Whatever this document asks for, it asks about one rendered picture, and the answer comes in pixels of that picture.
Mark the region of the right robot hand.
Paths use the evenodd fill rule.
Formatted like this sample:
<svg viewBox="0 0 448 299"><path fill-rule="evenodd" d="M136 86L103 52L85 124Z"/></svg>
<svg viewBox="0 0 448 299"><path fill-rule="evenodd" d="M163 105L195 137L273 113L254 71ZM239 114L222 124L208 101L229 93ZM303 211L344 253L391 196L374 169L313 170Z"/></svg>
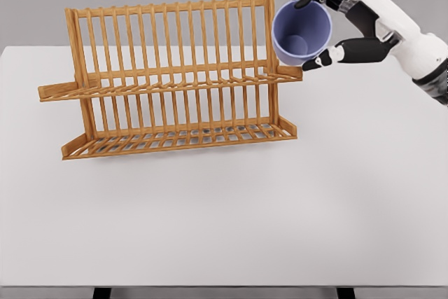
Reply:
<svg viewBox="0 0 448 299"><path fill-rule="evenodd" d="M346 39L306 61L302 70L309 71L341 63L380 62L399 43L421 36L421 29L392 0L295 0L301 9L318 1L341 12L361 33L361 38Z"/></svg>

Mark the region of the lavender blue cup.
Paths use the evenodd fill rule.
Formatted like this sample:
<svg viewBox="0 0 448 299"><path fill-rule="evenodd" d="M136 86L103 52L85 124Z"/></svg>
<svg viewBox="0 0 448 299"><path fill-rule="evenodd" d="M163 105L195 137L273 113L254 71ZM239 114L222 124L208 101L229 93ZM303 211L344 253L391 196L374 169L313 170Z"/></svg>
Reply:
<svg viewBox="0 0 448 299"><path fill-rule="evenodd" d="M295 2L284 4L272 23L276 56L290 66L299 66L323 51L332 34L332 20L321 4L312 1L301 9Z"/></svg>

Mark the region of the wooden two-tier dish rack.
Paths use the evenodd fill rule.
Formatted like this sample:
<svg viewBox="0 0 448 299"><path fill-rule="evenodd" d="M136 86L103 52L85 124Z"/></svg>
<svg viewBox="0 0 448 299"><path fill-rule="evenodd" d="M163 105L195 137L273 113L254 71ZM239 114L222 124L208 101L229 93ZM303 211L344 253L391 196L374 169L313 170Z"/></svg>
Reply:
<svg viewBox="0 0 448 299"><path fill-rule="evenodd" d="M283 66L274 0L212 0L65 11L72 82L38 89L77 100L84 131L65 160L295 139L279 113Z"/></svg>

